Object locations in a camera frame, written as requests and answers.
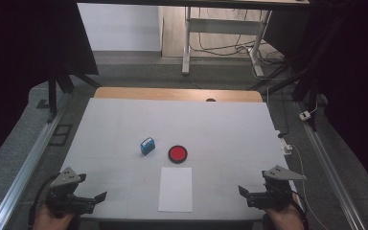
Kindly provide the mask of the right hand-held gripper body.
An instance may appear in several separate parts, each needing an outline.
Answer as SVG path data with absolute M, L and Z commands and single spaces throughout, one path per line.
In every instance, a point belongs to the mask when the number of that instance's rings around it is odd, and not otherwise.
M 249 207 L 282 211 L 294 201 L 289 181 L 307 179 L 304 175 L 279 165 L 265 171 L 264 175 L 266 176 L 264 184 L 266 191 L 263 193 L 248 192 L 246 202 Z

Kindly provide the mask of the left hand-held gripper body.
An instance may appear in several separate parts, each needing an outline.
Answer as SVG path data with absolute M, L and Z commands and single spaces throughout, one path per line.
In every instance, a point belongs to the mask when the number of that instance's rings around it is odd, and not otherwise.
M 55 215 L 92 214 L 96 205 L 95 199 L 74 195 L 79 184 L 79 175 L 70 167 L 65 168 L 50 183 L 45 204 Z

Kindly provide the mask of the blue stamp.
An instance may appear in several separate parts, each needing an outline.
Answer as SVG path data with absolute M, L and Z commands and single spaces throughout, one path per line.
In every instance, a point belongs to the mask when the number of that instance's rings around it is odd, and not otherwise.
M 148 155 L 155 149 L 154 139 L 151 137 L 147 138 L 141 143 L 140 148 L 143 155 Z

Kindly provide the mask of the round red ink pad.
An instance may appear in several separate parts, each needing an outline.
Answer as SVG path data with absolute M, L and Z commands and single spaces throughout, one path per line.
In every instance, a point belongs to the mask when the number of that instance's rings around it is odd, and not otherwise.
M 181 164 L 187 159 L 188 152 L 183 146 L 176 145 L 169 149 L 168 156 L 174 164 Z

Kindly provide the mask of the person's left hand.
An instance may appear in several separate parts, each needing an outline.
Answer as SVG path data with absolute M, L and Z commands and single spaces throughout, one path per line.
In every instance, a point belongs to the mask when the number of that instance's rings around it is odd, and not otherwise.
M 67 230 L 74 214 L 56 218 L 51 210 L 43 204 L 34 218 L 33 230 Z

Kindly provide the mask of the person's right hand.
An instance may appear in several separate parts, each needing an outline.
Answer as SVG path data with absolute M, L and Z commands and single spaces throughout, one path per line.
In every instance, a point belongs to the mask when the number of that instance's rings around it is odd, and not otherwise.
M 305 230 L 299 212 L 289 205 L 282 211 L 275 209 L 264 210 L 273 221 L 276 230 Z

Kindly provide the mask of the white power strip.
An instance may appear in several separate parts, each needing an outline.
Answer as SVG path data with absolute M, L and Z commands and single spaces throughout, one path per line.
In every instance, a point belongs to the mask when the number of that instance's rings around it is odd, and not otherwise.
M 280 132 L 279 130 L 276 131 L 276 135 L 280 141 L 281 150 L 284 155 L 291 155 L 292 153 L 292 146 L 288 144 L 285 140 L 285 134 Z

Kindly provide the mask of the white paper sheet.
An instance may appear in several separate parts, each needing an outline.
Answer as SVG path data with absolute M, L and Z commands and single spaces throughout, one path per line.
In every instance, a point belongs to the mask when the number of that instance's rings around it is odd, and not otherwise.
M 193 182 L 191 168 L 161 170 L 159 212 L 191 213 L 193 211 Z

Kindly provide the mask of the black metal stand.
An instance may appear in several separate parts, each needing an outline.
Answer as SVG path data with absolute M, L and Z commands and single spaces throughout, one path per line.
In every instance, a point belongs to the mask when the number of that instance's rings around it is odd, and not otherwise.
M 260 29 L 253 48 L 249 51 L 252 61 L 253 75 L 262 81 L 269 81 L 272 77 L 263 78 L 263 72 L 258 59 L 259 46 L 264 36 L 268 42 L 286 55 L 282 66 L 292 67 L 294 75 L 268 90 L 268 93 L 283 89 L 292 82 L 299 81 L 291 94 L 295 101 L 302 101 L 310 94 L 309 114 L 313 117 L 317 107 L 317 89 L 314 85 L 314 72 L 317 67 L 319 51 L 316 39 L 318 35 L 310 35 L 310 12 L 268 11 L 260 22 Z
M 83 73 L 72 73 L 72 76 L 86 82 L 90 86 L 98 89 L 101 85 L 89 78 Z M 47 122 L 52 123 L 57 116 L 58 101 L 57 101 L 57 86 L 60 87 L 61 91 L 65 94 L 71 94 L 74 91 L 74 84 L 71 81 L 71 77 L 64 73 L 52 73 L 48 79 L 49 89 L 49 117 Z

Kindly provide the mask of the wooden table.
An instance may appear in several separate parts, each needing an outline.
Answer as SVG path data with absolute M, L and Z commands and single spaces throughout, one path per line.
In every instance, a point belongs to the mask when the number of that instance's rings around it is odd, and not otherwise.
M 261 103 L 263 98 L 257 91 L 170 89 L 140 87 L 100 87 L 96 99 L 167 100 L 197 102 Z

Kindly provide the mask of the black curtain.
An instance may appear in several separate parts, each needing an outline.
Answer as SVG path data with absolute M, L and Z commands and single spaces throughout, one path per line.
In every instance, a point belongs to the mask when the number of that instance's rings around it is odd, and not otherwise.
M 325 95 L 325 114 L 368 172 L 368 0 L 311 0 L 322 11 L 274 11 L 265 41 L 286 56 L 294 71 L 303 70 L 320 41 L 342 16 L 316 70 L 294 91 L 302 100 L 310 89 Z
M 30 90 L 54 75 L 99 73 L 80 0 L 0 0 L 0 148 Z

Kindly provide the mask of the dark desk top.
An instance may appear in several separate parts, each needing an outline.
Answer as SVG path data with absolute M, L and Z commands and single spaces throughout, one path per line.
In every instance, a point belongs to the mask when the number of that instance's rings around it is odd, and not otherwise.
M 248 10 L 299 10 L 310 7 L 309 0 L 77 0 L 79 3 L 144 6 L 201 7 Z

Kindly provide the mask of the aluminium rail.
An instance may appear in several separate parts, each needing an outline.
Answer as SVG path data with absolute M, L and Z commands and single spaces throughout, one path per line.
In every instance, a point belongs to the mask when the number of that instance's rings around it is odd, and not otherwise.
M 53 135 L 71 97 L 71 94 L 64 94 L 60 98 L 57 105 L 57 114 L 54 116 L 51 123 L 47 123 L 43 126 L 43 129 L 40 131 L 38 138 L 25 159 L 25 162 L 0 203 L 0 230 L 3 230 L 10 220 L 15 206 L 31 179 L 43 152 L 48 146 L 49 140 L 51 139 L 51 136 Z
M 293 106 L 295 107 L 299 117 L 299 114 L 302 112 L 299 103 L 294 103 Z M 327 177 L 327 181 L 333 190 L 333 195 L 338 201 L 338 206 L 342 210 L 345 219 L 349 223 L 350 229 L 366 230 L 358 209 L 355 206 L 347 189 L 345 188 L 341 177 L 339 176 L 336 167 L 332 162 L 332 159 L 328 155 L 328 152 L 322 143 L 321 138 L 317 132 L 311 128 L 307 121 L 303 121 L 299 117 L 297 122 L 304 128 L 304 131 L 310 140 L 313 153 L 315 154 L 318 164 L 321 166 L 320 172 Z

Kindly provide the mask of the black floor socket frame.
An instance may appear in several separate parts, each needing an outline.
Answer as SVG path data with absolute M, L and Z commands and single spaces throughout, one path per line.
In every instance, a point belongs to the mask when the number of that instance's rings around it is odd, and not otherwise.
M 70 136 L 72 127 L 72 125 L 58 125 L 52 134 L 49 145 L 54 147 L 64 146 Z

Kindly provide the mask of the white desk frame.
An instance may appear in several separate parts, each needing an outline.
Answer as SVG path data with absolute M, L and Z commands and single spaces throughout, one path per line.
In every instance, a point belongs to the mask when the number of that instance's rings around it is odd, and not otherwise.
M 254 35 L 255 41 L 250 47 L 246 47 L 254 74 L 257 78 L 262 78 L 264 72 L 261 62 L 258 59 L 260 45 L 265 34 L 265 29 L 271 15 L 271 11 L 262 11 L 262 18 L 259 21 L 235 20 L 235 19 L 207 19 L 199 16 L 192 18 L 192 8 L 185 8 L 185 42 L 183 48 L 182 70 L 183 76 L 188 76 L 190 72 L 190 38 L 192 33 L 217 34 L 217 35 Z

